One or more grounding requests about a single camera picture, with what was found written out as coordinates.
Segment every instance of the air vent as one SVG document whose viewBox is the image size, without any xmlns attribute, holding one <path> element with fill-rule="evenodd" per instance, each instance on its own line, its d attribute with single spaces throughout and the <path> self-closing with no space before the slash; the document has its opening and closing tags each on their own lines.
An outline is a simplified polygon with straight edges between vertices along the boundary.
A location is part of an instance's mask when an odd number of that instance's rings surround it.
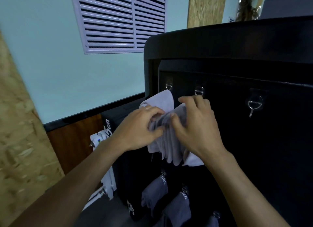
<svg viewBox="0 0 313 227">
<path fill-rule="evenodd" d="M 166 0 L 72 0 L 85 54 L 143 52 L 165 32 Z"/>
</svg>

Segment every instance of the right hand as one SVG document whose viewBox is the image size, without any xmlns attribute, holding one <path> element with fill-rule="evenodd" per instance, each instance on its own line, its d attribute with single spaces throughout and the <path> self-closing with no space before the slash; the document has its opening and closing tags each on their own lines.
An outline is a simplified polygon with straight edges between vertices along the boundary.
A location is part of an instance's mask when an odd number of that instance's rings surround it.
<svg viewBox="0 0 313 227">
<path fill-rule="evenodd" d="M 226 153 L 209 100 L 196 95 L 180 97 L 178 101 L 185 103 L 187 110 L 186 127 L 175 113 L 170 116 L 178 140 L 201 159 Z"/>
</svg>

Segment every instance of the forearm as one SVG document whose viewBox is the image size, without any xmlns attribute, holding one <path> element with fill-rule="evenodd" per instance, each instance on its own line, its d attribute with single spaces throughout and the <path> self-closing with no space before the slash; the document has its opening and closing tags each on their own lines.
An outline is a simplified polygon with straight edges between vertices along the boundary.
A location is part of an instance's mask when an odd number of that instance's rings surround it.
<svg viewBox="0 0 313 227">
<path fill-rule="evenodd" d="M 11 226 L 72 226 L 113 162 L 120 147 L 109 139 L 37 199 Z"/>
<path fill-rule="evenodd" d="M 232 211 L 238 226 L 289 226 L 225 150 L 210 161 L 203 158 Z"/>
</svg>

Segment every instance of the left hand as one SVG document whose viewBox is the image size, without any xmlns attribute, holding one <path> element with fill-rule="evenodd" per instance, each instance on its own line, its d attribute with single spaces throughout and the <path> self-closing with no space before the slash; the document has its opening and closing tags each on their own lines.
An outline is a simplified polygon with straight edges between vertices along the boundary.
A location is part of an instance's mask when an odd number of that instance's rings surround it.
<svg viewBox="0 0 313 227">
<path fill-rule="evenodd" d="M 109 139 L 123 152 L 140 149 L 163 134 L 164 127 L 161 126 L 154 131 L 149 131 L 148 125 L 153 117 L 164 113 L 158 107 L 150 105 L 141 107 L 130 113 Z"/>
</svg>

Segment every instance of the black trim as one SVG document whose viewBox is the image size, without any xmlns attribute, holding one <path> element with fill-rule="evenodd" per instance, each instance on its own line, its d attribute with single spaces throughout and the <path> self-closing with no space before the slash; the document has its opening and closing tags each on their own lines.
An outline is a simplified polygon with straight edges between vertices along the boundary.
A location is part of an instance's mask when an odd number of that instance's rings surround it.
<svg viewBox="0 0 313 227">
<path fill-rule="evenodd" d="M 224 23 L 151 36 L 144 60 L 224 58 L 313 63 L 313 16 Z"/>
<path fill-rule="evenodd" d="M 106 104 L 104 106 L 100 106 L 100 107 L 97 107 L 97 108 L 94 108 L 94 109 L 91 109 L 88 111 L 84 111 L 82 113 L 68 116 L 68 117 L 60 119 L 60 120 L 46 123 L 46 124 L 44 124 L 44 128 L 45 128 L 46 132 L 49 132 L 49 131 L 61 128 L 63 126 L 72 124 L 74 122 L 78 122 L 78 121 L 83 120 L 85 118 L 100 114 L 101 112 L 104 112 L 106 110 L 110 110 L 110 109 L 122 106 L 124 104 L 127 104 L 129 102 L 132 102 L 132 101 L 135 101 L 137 99 L 144 98 L 144 97 L 145 97 L 145 93 L 140 93 L 140 94 L 128 97 L 128 98 L 118 100 L 116 102 Z"/>
</svg>

